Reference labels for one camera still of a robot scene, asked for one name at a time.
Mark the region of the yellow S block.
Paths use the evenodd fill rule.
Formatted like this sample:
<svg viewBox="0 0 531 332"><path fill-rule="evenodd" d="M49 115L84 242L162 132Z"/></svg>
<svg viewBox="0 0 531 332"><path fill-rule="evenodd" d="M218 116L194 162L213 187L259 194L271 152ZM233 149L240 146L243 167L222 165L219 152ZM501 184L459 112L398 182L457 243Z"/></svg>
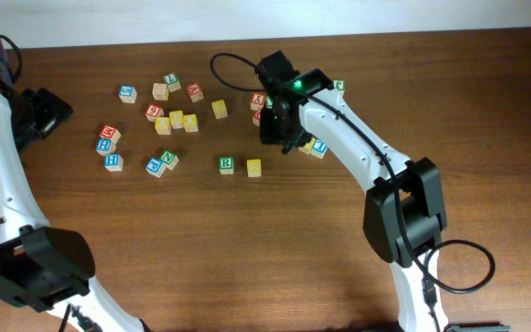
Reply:
<svg viewBox="0 0 531 332"><path fill-rule="evenodd" d="M247 160L246 167L250 178L262 176L262 163L259 159Z"/></svg>

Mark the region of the green R letter block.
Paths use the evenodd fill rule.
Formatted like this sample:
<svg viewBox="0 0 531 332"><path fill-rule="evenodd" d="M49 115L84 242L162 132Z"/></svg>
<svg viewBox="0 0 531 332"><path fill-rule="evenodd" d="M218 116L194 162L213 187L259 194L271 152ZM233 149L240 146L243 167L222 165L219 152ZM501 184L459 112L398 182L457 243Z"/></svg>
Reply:
<svg viewBox="0 0 531 332"><path fill-rule="evenodd" d="M222 175L234 174L234 158L220 157L218 159L218 170Z"/></svg>

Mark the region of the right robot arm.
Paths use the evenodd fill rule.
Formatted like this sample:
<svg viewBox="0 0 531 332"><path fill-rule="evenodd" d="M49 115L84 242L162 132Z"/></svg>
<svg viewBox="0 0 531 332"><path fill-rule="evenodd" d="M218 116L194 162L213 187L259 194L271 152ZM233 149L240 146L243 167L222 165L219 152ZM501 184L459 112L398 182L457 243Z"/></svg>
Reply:
<svg viewBox="0 0 531 332"><path fill-rule="evenodd" d="M273 100L261 117L261 141L280 144L289 153L315 137L317 147L329 148L362 188L363 232L373 251L391 268L400 328L459 330L446 317L441 291L478 291L494 277L496 263L487 248L464 241L487 257L486 277L466 288L438 279L438 256L449 243L442 239L447 217L437 166L427 158L413 161L386 144L351 110L321 70L300 73L282 52L275 52L256 65L255 73Z"/></svg>

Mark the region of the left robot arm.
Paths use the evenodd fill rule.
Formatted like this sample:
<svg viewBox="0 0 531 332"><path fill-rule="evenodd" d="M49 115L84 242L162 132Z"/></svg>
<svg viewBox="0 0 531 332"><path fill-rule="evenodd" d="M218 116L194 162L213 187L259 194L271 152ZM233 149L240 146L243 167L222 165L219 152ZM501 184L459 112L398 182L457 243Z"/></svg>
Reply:
<svg viewBox="0 0 531 332"><path fill-rule="evenodd" d="M73 113L48 89L17 92L0 34L0 300L61 318L81 331L146 331L96 278L93 254L76 231L50 225L36 202L20 160Z"/></svg>

